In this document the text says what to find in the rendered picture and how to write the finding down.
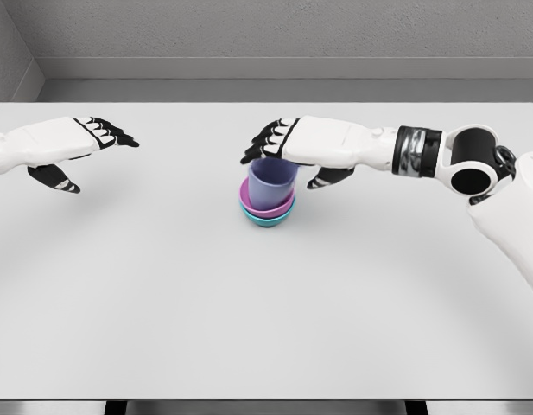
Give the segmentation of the pink bowl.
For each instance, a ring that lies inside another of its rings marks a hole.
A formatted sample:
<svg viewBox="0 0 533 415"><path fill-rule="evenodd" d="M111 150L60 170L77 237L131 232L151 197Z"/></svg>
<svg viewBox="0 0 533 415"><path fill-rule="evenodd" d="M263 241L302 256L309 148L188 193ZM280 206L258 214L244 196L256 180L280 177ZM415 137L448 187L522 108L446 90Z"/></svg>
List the pink bowl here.
<svg viewBox="0 0 533 415"><path fill-rule="evenodd" d="M276 185L250 176L244 179L239 189L239 201L253 214L263 218L279 215L282 212L280 206L292 196L295 196L295 186L292 182Z"/></svg>

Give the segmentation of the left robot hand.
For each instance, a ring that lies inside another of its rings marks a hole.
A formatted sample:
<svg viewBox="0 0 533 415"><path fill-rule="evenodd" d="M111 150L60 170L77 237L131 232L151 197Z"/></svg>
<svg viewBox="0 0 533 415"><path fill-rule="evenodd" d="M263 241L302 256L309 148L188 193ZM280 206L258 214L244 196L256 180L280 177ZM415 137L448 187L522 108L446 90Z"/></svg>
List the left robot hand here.
<svg viewBox="0 0 533 415"><path fill-rule="evenodd" d="M25 165L36 181L72 194L78 194L80 188L58 163L90 156L112 146L139 146L123 129L97 117L63 117L26 125L8 133L5 143L2 168Z"/></svg>

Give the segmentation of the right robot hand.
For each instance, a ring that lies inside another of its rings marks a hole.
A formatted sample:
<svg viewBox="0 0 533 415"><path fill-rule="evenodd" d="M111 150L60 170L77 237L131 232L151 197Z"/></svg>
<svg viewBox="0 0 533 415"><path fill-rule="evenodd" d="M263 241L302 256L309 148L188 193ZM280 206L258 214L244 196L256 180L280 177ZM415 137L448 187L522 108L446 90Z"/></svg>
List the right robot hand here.
<svg viewBox="0 0 533 415"><path fill-rule="evenodd" d="M359 164L376 162L371 130L331 118L281 118L267 124L251 140L242 164L275 158L299 165L318 166L307 188L331 186L351 176Z"/></svg>

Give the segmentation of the teal bowl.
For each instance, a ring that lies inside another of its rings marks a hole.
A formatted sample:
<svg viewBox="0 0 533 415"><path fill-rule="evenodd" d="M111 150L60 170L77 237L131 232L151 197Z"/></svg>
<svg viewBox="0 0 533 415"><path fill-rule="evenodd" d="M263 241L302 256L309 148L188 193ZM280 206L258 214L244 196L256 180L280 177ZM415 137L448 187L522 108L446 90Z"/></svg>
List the teal bowl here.
<svg viewBox="0 0 533 415"><path fill-rule="evenodd" d="M242 208L245 216L254 224L260 226L260 227L274 227L282 222L284 222L290 215L294 205L295 205L295 197L292 196L287 200L286 203L280 206L280 209L282 212L279 215L276 215L272 218L263 218L260 216L257 216L253 214L250 210L247 209L247 206L240 201L239 202L240 207Z"/></svg>

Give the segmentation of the lavender blue cup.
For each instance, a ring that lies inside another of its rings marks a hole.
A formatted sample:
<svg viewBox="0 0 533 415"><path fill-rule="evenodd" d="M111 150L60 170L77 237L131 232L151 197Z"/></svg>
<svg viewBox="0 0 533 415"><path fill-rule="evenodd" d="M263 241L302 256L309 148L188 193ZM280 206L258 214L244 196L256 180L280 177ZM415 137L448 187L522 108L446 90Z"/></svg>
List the lavender blue cup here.
<svg viewBox="0 0 533 415"><path fill-rule="evenodd" d="M298 166L286 160L265 157L254 160L248 172L248 191L256 210L282 205L294 187Z"/></svg>

